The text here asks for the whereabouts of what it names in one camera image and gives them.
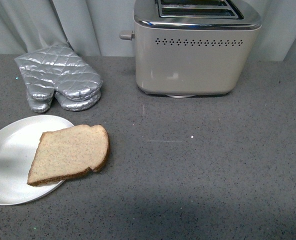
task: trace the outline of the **toaster lever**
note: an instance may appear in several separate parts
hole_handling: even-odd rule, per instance
[[[135,34],[133,31],[123,30],[119,33],[119,38],[122,40],[133,40],[135,38]]]

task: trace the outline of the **bread crust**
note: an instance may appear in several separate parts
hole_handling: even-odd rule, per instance
[[[108,157],[110,155],[110,150],[111,150],[110,149],[109,135],[108,135],[107,131],[105,130],[105,128],[103,128],[103,129],[104,129],[105,135],[107,137],[108,146],[107,146],[107,150],[106,150],[106,154],[105,154],[104,159],[102,160],[102,162],[97,167],[95,167],[94,169],[92,169],[91,167],[88,167],[85,170],[80,171],[80,172],[76,172],[74,174],[67,174],[67,175],[62,175],[62,176],[50,177],[50,178],[46,178],[46,179],[43,179],[43,180],[32,181],[32,182],[29,182],[28,181],[27,184],[30,185],[30,186],[33,186],[33,187],[37,187],[37,186],[46,185],[46,184],[49,184],[49,183],[59,182],[59,181],[62,181],[62,180],[81,178],[81,177],[86,176],[91,171],[92,172],[99,172],[106,165],[106,162],[108,160]],[[40,140],[39,140],[39,144],[38,144],[38,148],[37,148],[36,154],[38,153],[39,145],[41,144],[43,137],[47,133],[51,133],[51,132],[43,132],[42,133],[42,135],[40,137]],[[30,168],[29,173],[28,173],[28,179],[29,179],[29,177],[31,175],[34,162],[35,161],[33,161],[32,164],[31,164],[31,168]]]

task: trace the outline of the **toaster slot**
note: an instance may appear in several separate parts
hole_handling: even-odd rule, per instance
[[[223,0],[160,0],[162,5],[227,6]]]
[[[211,9],[211,8],[163,8],[163,15],[181,15],[181,16],[190,16],[190,17],[198,17],[198,16],[235,16],[234,13],[229,9]]]
[[[162,18],[241,18],[229,0],[158,0],[158,9]]]

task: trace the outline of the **gray countertop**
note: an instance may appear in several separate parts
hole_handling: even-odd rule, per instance
[[[0,55],[0,129],[37,115],[15,57]],[[174,99],[140,91],[131,57],[84,59],[100,101],[46,114],[103,125],[107,165],[0,206],[0,239],[296,239],[296,64],[247,62],[231,93]]]

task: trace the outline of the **quilted oven mitt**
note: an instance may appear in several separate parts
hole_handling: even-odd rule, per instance
[[[31,109],[43,113],[55,96],[69,111],[93,106],[103,84],[99,74],[65,44],[28,52],[15,58]]]

